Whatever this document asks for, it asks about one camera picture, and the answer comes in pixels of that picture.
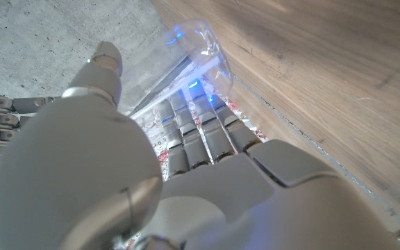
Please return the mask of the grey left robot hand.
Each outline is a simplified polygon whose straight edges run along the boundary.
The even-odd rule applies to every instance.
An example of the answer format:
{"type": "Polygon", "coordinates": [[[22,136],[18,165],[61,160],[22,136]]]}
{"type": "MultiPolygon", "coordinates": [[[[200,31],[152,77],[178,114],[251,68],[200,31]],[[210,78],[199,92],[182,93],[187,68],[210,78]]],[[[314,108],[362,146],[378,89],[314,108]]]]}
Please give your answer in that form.
{"type": "Polygon", "coordinates": [[[63,96],[0,155],[0,249],[398,249],[328,165],[240,121],[172,151],[164,181],[143,130],[117,111],[122,59],[102,42],[63,96]]]}

